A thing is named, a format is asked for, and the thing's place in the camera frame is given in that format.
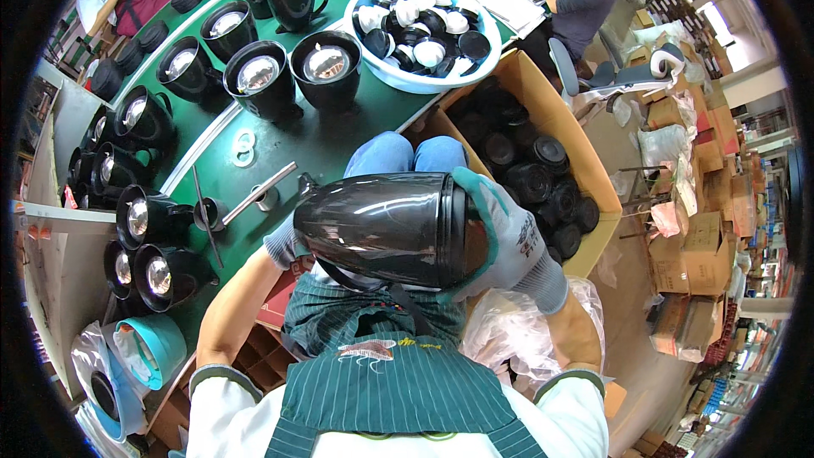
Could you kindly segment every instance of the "work glove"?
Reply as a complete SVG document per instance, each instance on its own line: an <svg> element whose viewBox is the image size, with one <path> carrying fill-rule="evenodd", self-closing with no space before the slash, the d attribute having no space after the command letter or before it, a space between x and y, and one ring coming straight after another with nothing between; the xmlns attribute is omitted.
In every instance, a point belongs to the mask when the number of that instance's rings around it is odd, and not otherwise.
<svg viewBox="0 0 814 458"><path fill-rule="evenodd" d="M453 290L453 300L496 288L525 293L544 314L561 310L568 283L563 268L549 255L532 213L486 176L458 167L452 177L474 203L488 240L486 262Z"/></svg>
<svg viewBox="0 0 814 458"><path fill-rule="evenodd" d="M263 237L263 246L271 260L274 260L274 265L284 271L290 269L291 263L298 257L310 253L308 247L297 239L294 233L293 212L280 223L276 230Z"/></svg>

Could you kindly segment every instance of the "green striped apron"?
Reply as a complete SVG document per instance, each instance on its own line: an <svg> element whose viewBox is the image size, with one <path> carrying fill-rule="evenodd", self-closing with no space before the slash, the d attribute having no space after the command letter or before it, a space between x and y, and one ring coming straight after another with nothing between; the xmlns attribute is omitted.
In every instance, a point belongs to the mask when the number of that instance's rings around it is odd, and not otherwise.
<svg viewBox="0 0 814 458"><path fill-rule="evenodd" d="M484 433L504 458L544 458L494 372L457 351L465 311L411 292L433 330L415 336L387 291L353 293L300 277L283 331L312 360L288 367L267 457L308 458L320 432Z"/></svg>

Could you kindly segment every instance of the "plastic basin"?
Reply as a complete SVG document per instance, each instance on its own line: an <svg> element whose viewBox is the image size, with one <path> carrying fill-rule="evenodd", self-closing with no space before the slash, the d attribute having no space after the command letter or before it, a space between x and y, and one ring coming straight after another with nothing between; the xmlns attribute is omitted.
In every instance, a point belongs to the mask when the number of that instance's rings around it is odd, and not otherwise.
<svg viewBox="0 0 814 458"><path fill-rule="evenodd" d="M150 353L158 363L158 369L154 369L145 360L145 364L151 372L150 378L145 382L135 371L131 371L138 382L157 391L169 380L173 371L187 358L187 342L181 330L167 315L149 315L124 319L116 325L116 331L122 324L128 324L138 332L144 343L150 349Z"/></svg>
<svg viewBox="0 0 814 458"><path fill-rule="evenodd" d="M455 5L457 1L458 0L453 0L453 5ZM372 4L373 0L350 0L348 7L345 8L342 28L344 31L356 36L360 43L361 39L353 28L351 20L353 9L357 5ZM472 85L492 73L492 70L495 69L497 62L501 58L502 48L501 33L497 29L495 19L491 14L487 13L486 9L480 4L478 4L478 14L480 16L478 30L489 40L491 51L489 55L483 59L480 67L471 75L456 78L433 78L431 76L412 75L411 73L390 66L377 56L374 56L364 45L362 45L361 48L362 59L371 69L371 73L376 75L376 78L391 87L397 88L400 91L411 92L412 94L438 94L451 88Z"/></svg>

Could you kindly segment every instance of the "factory floor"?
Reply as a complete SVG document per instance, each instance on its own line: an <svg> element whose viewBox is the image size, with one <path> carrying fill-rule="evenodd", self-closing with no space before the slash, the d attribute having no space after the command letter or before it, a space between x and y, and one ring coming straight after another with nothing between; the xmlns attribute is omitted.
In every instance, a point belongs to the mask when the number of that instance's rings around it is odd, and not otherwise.
<svg viewBox="0 0 814 458"><path fill-rule="evenodd" d="M625 0L618 0L606 21L619 39L627 36L627 26L635 9ZM585 59L595 64L608 60L598 36L586 50ZM633 107L638 105L632 94L623 100ZM585 124L585 133L608 175L614 175L619 168L641 165L638 147L631 140L631 134L636 135L639 122L640 118L634 110L627 124L620 127L614 115L606 113L603 108ZM627 195L619 198L625 201ZM662 434L675 430L677 419L683 415L686 404L687 381L694 371L693 363L660 354L650 345L644 307L654 292L646 242L644 237L619 239L620 235L636 233L641 229L641 220L636 216L623 218L616 229L616 237L605 249L608 259L619 260L604 269L602 276L600 260L599 267L590 276L599 292L604 312L604 374L615 377L616 383L627 390L621 408L608 420L611 458L619 458L645 430ZM612 277L616 278L615 286L609 283L613 281Z"/></svg>

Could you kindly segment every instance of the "green work surface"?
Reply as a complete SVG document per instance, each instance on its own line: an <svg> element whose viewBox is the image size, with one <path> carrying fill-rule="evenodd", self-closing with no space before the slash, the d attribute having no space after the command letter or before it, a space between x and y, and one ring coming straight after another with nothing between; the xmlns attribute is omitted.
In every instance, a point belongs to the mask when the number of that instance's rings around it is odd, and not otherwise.
<svg viewBox="0 0 814 458"><path fill-rule="evenodd" d="M216 1L218 4L225 4L231 0ZM256 21L258 36L260 39L276 40L290 51L304 36L340 20L349 1L329 0L322 15L306 32L277 35L275 34L279 25L277 20ZM192 14L190 12L179 15L167 5L151 21L162 19L170 29L173 29L178 28ZM195 36L200 39L200 25L208 15L209 12L188 25L184 36ZM497 24L505 42L512 36L512 32L502 23ZM223 70L225 64L212 55L206 45L202 43L202 46L209 54L212 65ZM125 82L122 88L122 92L127 92L131 86L141 84L152 92L164 92L173 107L173 121L178 128L178 147L167 153L167 161L153 181L154 188L159 188L164 183L172 169L219 113L203 110L195 103L184 101L159 84L155 77L159 59L160 57L157 57L137 81ZM296 162L299 168L277 185L281 197L281 205L277 209L264 213L255 205L251 205L229 224L228 229L216 232L218 251L224 264L222 270L217 269L206 233L194 226L190 227L188 241L190 249L207 257L219 276L220 283L217 286L205 287L192 300L168 311L180 326L189 350L195 350L200 321L220 287L261 245L262 237L275 229L294 209L296 177L303 171L308 171L319 183L340 179L356 148L382 131L392 131L402 126L433 97L410 94L387 86L373 76L363 64L356 98L357 105L348 113L320 114L297 89L297 102L304 110L304 117L300 120L273 124L244 110L232 119L195 162L204 196L220 199L232 209L249 194L252 186L268 179L289 162ZM229 102L230 100L226 99L224 106ZM255 160L246 168L237 168L231 161L231 145L236 132L242 128L251 129L256 135ZM191 170L179 182L172 192L172 197L179 203L194 204L197 201Z"/></svg>

